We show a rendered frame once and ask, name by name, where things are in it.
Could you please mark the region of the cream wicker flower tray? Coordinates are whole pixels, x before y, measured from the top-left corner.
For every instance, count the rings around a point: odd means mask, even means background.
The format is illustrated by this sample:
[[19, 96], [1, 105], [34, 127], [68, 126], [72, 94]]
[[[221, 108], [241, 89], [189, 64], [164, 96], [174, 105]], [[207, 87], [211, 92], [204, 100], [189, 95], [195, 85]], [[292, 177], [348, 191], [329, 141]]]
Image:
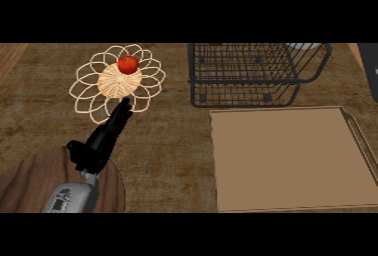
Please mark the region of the cream wicker flower tray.
[[[131, 74], [119, 71], [118, 60], [134, 57], [137, 68]], [[94, 124], [103, 124], [111, 116], [111, 103], [130, 98], [131, 111], [145, 112], [152, 98], [162, 92], [167, 74], [162, 63], [149, 49], [139, 44], [112, 45], [94, 53], [75, 70], [75, 81], [68, 89], [74, 98], [74, 112], [85, 114]]]

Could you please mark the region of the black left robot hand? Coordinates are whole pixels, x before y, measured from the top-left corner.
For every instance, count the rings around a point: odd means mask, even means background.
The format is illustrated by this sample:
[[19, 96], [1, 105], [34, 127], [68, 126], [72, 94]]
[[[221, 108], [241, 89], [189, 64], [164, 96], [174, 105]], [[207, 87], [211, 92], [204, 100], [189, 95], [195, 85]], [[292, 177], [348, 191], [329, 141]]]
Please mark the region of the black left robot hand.
[[118, 103], [109, 119], [97, 126], [85, 142], [71, 140], [66, 144], [75, 170], [97, 174], [108, 163], [118, 136], [133, 115], [130, 99]]

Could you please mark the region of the round dark wooden board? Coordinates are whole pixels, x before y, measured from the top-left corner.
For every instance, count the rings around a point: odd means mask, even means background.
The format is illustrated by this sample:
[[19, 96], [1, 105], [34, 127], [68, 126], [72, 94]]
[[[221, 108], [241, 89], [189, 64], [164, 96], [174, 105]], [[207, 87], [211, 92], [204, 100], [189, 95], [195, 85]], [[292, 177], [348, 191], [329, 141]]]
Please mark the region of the round dark wooden board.
[[[56, 187], [65, 182], [83, 183], [65, 146], [29, 155], [0, 174], [0, 213], [41, 213]], [[96, 213], [125, 210], [125, 190], [115, 164], [108, 162], [99, 174]]]

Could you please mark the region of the dark grey appliance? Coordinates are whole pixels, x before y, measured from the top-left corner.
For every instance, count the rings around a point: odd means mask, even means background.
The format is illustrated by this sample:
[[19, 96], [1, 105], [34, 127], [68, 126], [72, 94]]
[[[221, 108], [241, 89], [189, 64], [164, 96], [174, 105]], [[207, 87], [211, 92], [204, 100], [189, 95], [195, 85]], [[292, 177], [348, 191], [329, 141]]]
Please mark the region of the dark grey appliance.
[[372, 99], [378, 103], [378, 43], [359, 43], [357, 46]]

